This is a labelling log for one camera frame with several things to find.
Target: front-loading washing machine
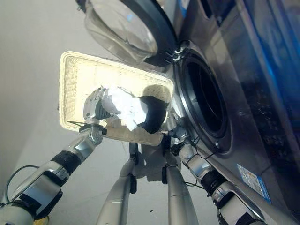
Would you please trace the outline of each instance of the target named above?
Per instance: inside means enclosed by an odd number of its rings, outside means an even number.
[[[120,60],[172,67],[207,158],[300,219],[299,2],[188,2],[174,26],[155,0],[77,0],[87,30]]]

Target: white cloth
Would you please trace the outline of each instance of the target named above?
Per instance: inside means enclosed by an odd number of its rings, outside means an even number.
[[[130,131],[145,122],[148,113],[144,102],[119,87],[106,89],[102,97],[102,106],[109,113],[115,113],[117,118],[124,120]]]

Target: laundry basket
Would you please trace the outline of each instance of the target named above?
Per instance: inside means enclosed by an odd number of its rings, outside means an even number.
[[[65,52],[60,59],[60,124],[62,127],[78,131],[79,127],[68,121],[84,122],[83,105],[95,89],[122,87],[135,97],[154,96],[170,103],[174,84],[161,75],[146,72],[112,60],[102,59],[77,52]],[[142,127],[129,131],[125,121],[100,121],[107,129],[105,137],[159,145],[163,136],[149,134]]]

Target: robotic arm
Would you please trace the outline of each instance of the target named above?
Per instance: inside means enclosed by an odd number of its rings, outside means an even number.
[[[80,136],[29,176],[14,192],[12,201],[0,210],[0,225],[33,224],[44,218],[62,197],[61,187],[74,170],[102,142],[106,129],[99,121],[110,117],[101,105],[105,90],[94,91],[85,101]]]

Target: washing machine door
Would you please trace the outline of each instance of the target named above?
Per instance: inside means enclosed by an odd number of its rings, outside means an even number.
[[[177,38],[155,0],[76,0],[85,27],[105,49],[129,65],[172,63]]]

